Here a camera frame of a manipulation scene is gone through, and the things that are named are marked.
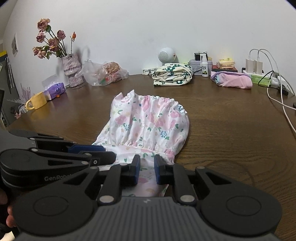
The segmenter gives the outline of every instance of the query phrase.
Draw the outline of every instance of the pink folded cloth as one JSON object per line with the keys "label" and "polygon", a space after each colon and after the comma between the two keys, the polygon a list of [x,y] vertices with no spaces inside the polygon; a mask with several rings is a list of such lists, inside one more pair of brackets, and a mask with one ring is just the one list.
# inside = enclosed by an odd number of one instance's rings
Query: pink folded cloth
{"label": "pink folded cloth", "polygon": [[211,72],[211,80],[223,87],[235,87],[240,89],[251,89],[253,86],[249,75],[235,72]]}

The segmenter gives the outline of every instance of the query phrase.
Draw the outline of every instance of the green power strip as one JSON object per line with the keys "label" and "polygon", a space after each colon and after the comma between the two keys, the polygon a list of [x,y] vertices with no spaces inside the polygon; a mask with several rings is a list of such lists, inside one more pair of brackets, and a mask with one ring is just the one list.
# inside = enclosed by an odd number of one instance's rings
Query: green power strip
{"label": "green power strip", "polygon": [[[262,76],[260,75],[255,75],[255,74],[252,74],[252,83],[254,84],[258,84],[258,82],[261,80]],[[261,80],[260,84],[261,85],[264,85],[264,86],[268,86],[268,83],[269,83],[270,79],[268,77],[265,77],[263,80]]]}

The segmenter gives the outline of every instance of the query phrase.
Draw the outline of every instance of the yellow mug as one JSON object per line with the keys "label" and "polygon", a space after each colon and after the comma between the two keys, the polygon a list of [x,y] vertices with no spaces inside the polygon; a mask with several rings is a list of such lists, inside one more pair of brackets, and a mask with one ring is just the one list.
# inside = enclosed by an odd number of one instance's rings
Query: yellow mug
{"label": "yellow mug", "polygon": [[31,97],[26,103],[26,109],[32,110],[32,109],[39,109],[40,107],[44,106],[46,104],[45,95],[43,92],[40,92],[34,96]]}

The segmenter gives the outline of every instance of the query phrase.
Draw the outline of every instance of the wooden table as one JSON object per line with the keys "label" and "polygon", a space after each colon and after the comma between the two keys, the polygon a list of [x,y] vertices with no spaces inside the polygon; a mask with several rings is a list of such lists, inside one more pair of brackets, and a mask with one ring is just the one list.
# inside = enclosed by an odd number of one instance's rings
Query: wooden table
{"label": "wooden table", "polygon": [[[154,87],[150,76],[133,75],[104,87],[67,89],[9,128],[91,144],[109,120],[114,96],[132,89],[139,95],[174,98],[188,112],[189,136],[176,162],[192,170],[208,166],[272,194],[283,209],[276,234],[296,240],[296,141],[280,105],[268,99],[265,88],[219,87],[202,77],[185,86]],[[276,90],[270,93],[280,99]],[[296,98],[284,101],[291,104]],[[295,112],[287,113],[296,127]]]}

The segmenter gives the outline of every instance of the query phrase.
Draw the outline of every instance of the pink flower vase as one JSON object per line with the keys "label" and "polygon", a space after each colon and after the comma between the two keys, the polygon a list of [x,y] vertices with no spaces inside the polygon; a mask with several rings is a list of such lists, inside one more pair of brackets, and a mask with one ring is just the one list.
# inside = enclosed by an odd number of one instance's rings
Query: pink flower vase
{"label": "pink flower vase", "polygon": [[70,87],[75,87],[83,83],[82,76],[75,77],[75,73],[81,70],[81,64],[76,53],[68,54],[61,58],[64,74],[69,78]]}

